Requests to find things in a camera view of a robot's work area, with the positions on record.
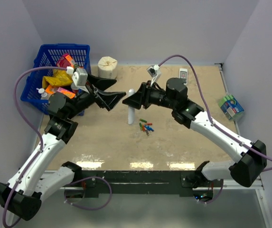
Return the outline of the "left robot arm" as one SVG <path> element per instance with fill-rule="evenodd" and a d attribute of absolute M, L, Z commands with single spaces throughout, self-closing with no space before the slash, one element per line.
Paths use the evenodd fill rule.
<path fill-rule="evenodd" d="M 28 221 L 40 209 L 44 200 L 58 188 L 70 184 L 78 186 L 82 182 L 81 167 L 64 163 L 51 177 L 42 180 L 41 176 L 53 160 L 70 141 L 78 123 L 72 119 L 93 104 L 108 111 L 126 95 L 125 92 L 108 92 L 116 84 L 116 79 L 100 78 L 87 74 L 79 77 L 81 93 L 69 98 L 61 92 L 55 92 L 49 98 L 48 114 L 50 120 L 44 133 L 39 135 L 40 142 L 22 167 L 6 183 L 0 182 L 0 205 L 6 212 L 16 215 L 18 219 Z"/>

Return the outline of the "long white remote control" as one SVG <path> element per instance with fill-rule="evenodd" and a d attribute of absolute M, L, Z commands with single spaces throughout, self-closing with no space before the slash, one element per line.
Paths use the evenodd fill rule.
<path fill-rule="evenodd" d="M 128 97 L 132 96 L 135 94 L 135 91 L 133 88 L 131 88 L 128 91 Z M 132 125 L 135 121 L 135 109 L 131 106 L 128 106 L 128 125 Z"/>

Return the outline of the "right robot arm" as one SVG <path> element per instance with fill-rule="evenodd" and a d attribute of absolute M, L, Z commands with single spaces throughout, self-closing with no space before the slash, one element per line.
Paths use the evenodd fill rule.
<path fill-rule="evenodd" d="M 188 176 L 195 188 L 217 179 L 232 179 L 249 188 L 267 165 L 263 142 L 245 139 L 209 117 L 207 111 L 188 99 L 188 88 L 179 78 L 168 79 L 165 90 L 150 86 L 149 82 L 142 83 L 123 104 L 135 109 L 147 109 L 150 105 L 169 108 L 176 122 L 203 135 L 229 155 L 229 161 L 203 162 Z"/>

